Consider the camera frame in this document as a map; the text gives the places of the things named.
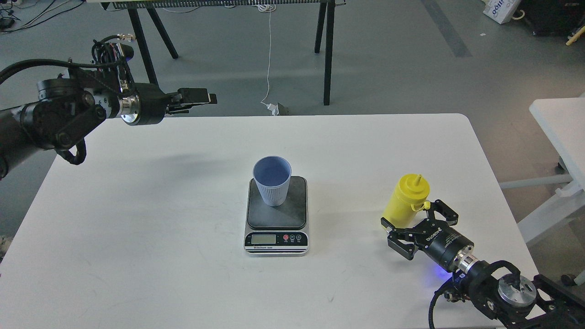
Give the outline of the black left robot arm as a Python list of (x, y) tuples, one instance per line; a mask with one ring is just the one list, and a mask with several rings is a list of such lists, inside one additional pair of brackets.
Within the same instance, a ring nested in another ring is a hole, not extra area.
[(126, 44), (133, 38), (118, 34), (94, 40), (90, 64), (31, 59), (2, 70), (4, 82), (24, 69), (65, 68), (57, 78), (37, 83), (38, 101), (1, 111), (2, 178), (40, 150), (54, 150), (72, 165), (81, 164), (86, 158), (85, 137), (107, 119), (121, 118), (129, 126), (153, 125), (192, 107), (217, 103), (217, 96), (206, 88), (165, 93), (155, 84), (135, 82), (128, 64), (134, 50)]

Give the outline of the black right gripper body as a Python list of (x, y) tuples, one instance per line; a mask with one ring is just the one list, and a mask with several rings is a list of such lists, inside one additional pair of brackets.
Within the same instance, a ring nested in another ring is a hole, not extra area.
[(474, 242), (451, 228), (447, 222), (428, 220), (414, 227), (420, 236), (415, 238), (427, 256), (447, 272), (454, 272), (461, 260), (462, 250), (473, 250)]

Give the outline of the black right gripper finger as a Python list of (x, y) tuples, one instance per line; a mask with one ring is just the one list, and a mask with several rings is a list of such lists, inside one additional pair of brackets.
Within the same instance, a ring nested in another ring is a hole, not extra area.
[(457, 225), (459, 214), (441, 200), (430, 202), (425, 207), (426, 217), (421, 222), (424, 228), (442, 228)]
[(422, 234), (422, 222), (412, 228), (397, 228), (382, 217), (381, 224), (387, 231), (388, 246), (407, 260), (413, 260), (414, 254), (421, 250), (422, 246), (416, 241), (416, 237)]

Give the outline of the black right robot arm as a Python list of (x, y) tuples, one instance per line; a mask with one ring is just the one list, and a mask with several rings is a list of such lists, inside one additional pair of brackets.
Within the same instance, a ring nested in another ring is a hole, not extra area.
[(448, 302), (470, 301), (491, 320), (508, 329), (582, 329), (584, 300), (543, 275), (532, 280), (506, 260), (489, 264), (473, 254), (474, 244), (454, 229), (459, 216), (441, 200), (426, 205), (426, 219), (415, 227), (398, 228), (382, 218), (389, 247), (407, 260), (418, 250), (452, 274), (433, 294), (428, 311), (439, 297)]

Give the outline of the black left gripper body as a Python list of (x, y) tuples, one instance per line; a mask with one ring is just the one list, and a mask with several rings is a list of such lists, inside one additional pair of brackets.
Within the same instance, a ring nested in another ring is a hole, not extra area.
[(134, 84), (135, 93), (120, 100), (120, 117), (130, 126), (160, 123), (165, 117), (170, 95), (150, 83)]

